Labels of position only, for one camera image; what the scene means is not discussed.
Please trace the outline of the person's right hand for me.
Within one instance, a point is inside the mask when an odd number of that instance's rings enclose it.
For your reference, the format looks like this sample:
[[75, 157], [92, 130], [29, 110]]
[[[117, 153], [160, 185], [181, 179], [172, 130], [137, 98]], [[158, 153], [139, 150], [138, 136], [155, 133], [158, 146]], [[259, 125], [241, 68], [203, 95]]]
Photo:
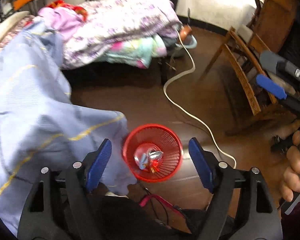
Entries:
[[298, 145], [300, 144], [300, 120], [295, 120], [291, 124], [279, 130], [279, 136], [286, 139], [292, 135], [293, 145], [287, 151], [287, 160], [289, 165], [286, 167], [282, 181], [280, 184], [280, 193], [284, 200], [291, 202], [293, 200], [294, 192], [300, 193], [300, 151]]

